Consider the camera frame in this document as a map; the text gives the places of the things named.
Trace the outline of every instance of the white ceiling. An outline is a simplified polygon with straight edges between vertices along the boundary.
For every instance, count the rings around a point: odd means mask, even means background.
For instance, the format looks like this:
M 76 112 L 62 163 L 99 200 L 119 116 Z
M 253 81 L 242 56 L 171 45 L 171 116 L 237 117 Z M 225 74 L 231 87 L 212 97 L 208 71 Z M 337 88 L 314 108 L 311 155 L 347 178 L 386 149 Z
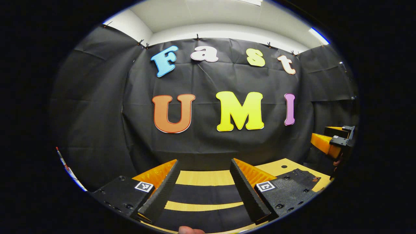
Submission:
M 310 26 L 290 11 L 264 0 L 261 6 L 238 0 L 145 0 L 130 8 L 153 32 L 174 27 L 226 23 L 286 36 L 309 48 L 320 46 Z

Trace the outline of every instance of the yellow letter m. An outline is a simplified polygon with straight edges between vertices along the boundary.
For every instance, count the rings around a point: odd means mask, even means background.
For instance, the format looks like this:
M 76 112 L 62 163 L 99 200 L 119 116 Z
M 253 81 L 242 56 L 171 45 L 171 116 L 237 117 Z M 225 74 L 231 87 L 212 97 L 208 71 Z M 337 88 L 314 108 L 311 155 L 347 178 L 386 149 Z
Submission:
M 229 132 L 234 129 L 231 117 L 239 130 L 243 128 L 247 116 L 248 123 L 245 127 L 248 130 L 264 128 L 264 123 L 261 121 L 261 99 L 263 98 L 261 93 L 250 92 L 243 106 L 233 92 L 219 92 L 216 97 L 221 101 L 221 123 L 217 126 L 219 132 Z

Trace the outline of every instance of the ceiling light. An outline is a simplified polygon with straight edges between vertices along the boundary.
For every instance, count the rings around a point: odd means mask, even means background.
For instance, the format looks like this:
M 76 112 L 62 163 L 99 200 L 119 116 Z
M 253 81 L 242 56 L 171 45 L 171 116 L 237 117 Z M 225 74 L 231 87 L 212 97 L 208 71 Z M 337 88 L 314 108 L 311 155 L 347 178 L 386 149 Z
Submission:
M 323 45 L 329 44 L 329 41 L 327 41 L 319 32 L 317 32 L 315 29 L 311 28 L 309 29 L 309 32 L 314 35 Z
M 247 3 L 251 3 L 251 4 L 254 4 L 254 5 L 260 6 L 261 2 L 263 0 L 238 0 L 238 1 L 247 2 Z

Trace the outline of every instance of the hole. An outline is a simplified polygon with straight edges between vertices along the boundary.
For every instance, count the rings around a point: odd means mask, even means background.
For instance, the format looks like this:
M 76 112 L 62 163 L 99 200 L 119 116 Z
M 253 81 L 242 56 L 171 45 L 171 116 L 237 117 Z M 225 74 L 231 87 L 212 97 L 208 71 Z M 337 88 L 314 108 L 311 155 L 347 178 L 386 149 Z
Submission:
M 133 206 L 132 206 L 132 205 L 130 205 L 130 204 L 125 204 L 124 206 L 125 206 L 127 209 L 134 209 L 134 208 L 133 208 Z

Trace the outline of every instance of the orange letter u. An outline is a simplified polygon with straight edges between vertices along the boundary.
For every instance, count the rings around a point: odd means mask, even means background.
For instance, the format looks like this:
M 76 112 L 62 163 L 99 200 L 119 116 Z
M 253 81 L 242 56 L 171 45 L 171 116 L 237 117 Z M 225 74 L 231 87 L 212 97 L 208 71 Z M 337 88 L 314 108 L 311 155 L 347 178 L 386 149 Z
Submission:
M 154 121 L 155 126 L 162 132 L 180 133 L 188 129 L 191 124 L 191 102 L 195 100 L 195 95 L 181 94 L 178 101 L 181 102 L 181 120 L 177 123 L 171 123 L 168 120 L 169 103 L 172 97 L 169 95 L 159 95 L 152 99 L 155 104 Z

